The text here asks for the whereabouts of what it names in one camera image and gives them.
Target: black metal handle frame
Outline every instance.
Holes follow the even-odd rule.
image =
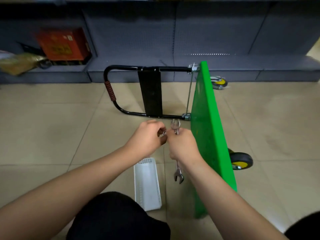
[[[108,80],[108,73],[111,70],[121,70],[121,71],[136,71],[138,72],[140,87],[142,92],[142,98],[145,106],[146,113],[138,113],[138,112],[130,112],[122,109],[116,100],[116,96],[111,87],[110,81]],[[181,115],[170,115],[170,114],[162,114],[162,94],[161,94],[161,75],[160,72],[187,72],[191,73],[191,67],[184,66],[130,66],[130,65],[110,65],[103,72],[104,84],[108,91],[111,101],[114,106],[120,110],[122,113],[126,115],[135,115],[135,116],[143,116],[143,117],[154,117],[154,118],[163,118],[163,119],[180,119],[184,120],[185,118]],[[153,89],[155,87],[156,92],[153,92],[151,96],[156,95],[155,100],[156,105],[159,105],[158,109],[154,109],[155,104],[147,104],[153,102],[152,97],[148,94],[149,89]]]

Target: white plastic basket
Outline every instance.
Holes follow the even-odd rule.
[[[134,199],[145,210],[162,206],[156,161],[149,157],[134,165]]]

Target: hand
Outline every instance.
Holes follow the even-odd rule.
[[[144,121],[130,137],[125,147],[133,150],[134,155],[140,160],[150,157],[156,149],[166,143],[166,135],[159,137],[165,130],[166,126],[160,121]]]
[[[179,128],[179,134],[174,130],[167,130],[170,157],[182,164],[188,161],[203,160],[196,143],[196,140],[189,129]]]

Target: tile floor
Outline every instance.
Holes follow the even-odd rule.
[[[113,89],[124,109],[143,111],[138,84]],[[188,89],[163,83],[164,113],[184,113]],[[231,83],[215,95],[228,146],[255,160],[235,171],[239,194],[281,231],[319,210],[320,85]],[[122,146],[145,120],[120,113],[104,85],[94,83],[1,85],[0,114],[0,206]],[[174,182],[167,145],[152,156],[163,206],[148,214],[168,222],[172,239],[221,239],[209,217],[192,218],[192,186],[188,178]],[[105,190],[134,198],[133,178],[130,168]],[[68,227],[55,239],[64,239]]]

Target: open-end wrench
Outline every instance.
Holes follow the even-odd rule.
[[[171,121],[171,129],[174,130],[174,133],[176,135],[179,134],[180,125],[181,125],[180,124],[180,120],[173,119]],[[181,184],[183,182],[183,180],[184,180],[182,172],[181,172],[181,168],[179,167],[177,160],[176,160],[176,171],[175,171],[173,176],[174,176],[174,181],[177,181],[178,177],[180,178],[179,184]]]

